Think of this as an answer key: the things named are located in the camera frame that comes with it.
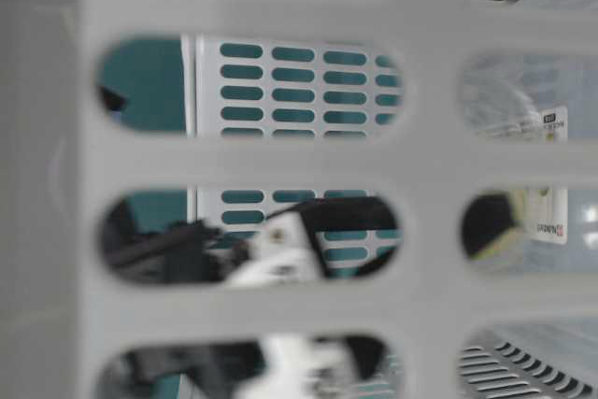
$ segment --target teal wall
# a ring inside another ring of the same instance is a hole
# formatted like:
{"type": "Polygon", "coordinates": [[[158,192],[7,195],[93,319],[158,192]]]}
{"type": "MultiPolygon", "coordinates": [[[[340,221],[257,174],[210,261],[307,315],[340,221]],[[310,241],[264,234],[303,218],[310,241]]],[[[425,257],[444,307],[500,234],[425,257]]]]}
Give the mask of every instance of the teal wall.
{"type": "Polygon", "coordinates": [[[121,115],[125,125],[141,131],[184,131],[180,39],[121,44],[105,58],[98,81],[126,99],[121,115]]]}
{"type": "MultiPolygon", "coordinates": [[[[111,52],[99,83],[127,99],[121,121],[142,131],[185,129],[183,67],[179,39],[136,40],[111,52]]],[[[129,198],[142,231],[163,231],[186,220],[186,196],[178,192],[141,192],[129,198]]],[[[176,399],[179,376],[165,378],[155,399],[176,399]]]]}

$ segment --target label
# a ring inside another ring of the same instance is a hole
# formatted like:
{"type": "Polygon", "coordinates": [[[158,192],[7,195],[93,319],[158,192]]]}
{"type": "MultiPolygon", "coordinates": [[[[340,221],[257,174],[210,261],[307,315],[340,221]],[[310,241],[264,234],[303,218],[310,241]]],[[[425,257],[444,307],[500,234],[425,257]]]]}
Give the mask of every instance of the label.
{"type": "MultiPolygon", "coordinates": [[[[547,142],[567,141],[567,108],[555,107],[541,111],[543,133],[547,142]]],[[[567,189],[546,186],[527,190],[526,231],[542,242],[567,243],[567,189]]]]}
{"type": "MultiPolygon", "coordinates": [[[[567,107],[555,107],[540,111],[539,118],[522,118],[518,122],[489,127],[484,135],[528,142],[566,142],[567,127],[567,107]]],[[[542,242],[560,245],[567,243],[567,202],[566,188],[527,188],[525,230],[528,236],[542,242]]]]}

